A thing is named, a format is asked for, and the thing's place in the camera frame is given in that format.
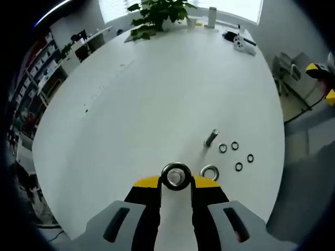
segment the white table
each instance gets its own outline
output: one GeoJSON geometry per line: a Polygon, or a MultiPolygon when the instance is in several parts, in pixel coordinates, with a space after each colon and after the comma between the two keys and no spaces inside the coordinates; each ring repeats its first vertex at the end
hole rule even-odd
{"type": "MultiPolygon", "coordinates": [[[[260,50],[255,57],[235,51],[223,30],[197,27],[123,43],[126,32],[59,88],[39,124],[33,159],[48,205],[71,239],[124,200],[135,181],[174,161],[197,174],[216,165],[228,198],[268,221],[283,172],[281,105],[260,50]],[[215,128],[219,135],[204,151],[215,128]],[[225,154],[219,143],[229,146],[225,154]],[[236,162],[243,171],[235,171],[236,162]]],[[[158,250],[196,250],[191,218],[190,187],[163,187],[158,250]]]]}

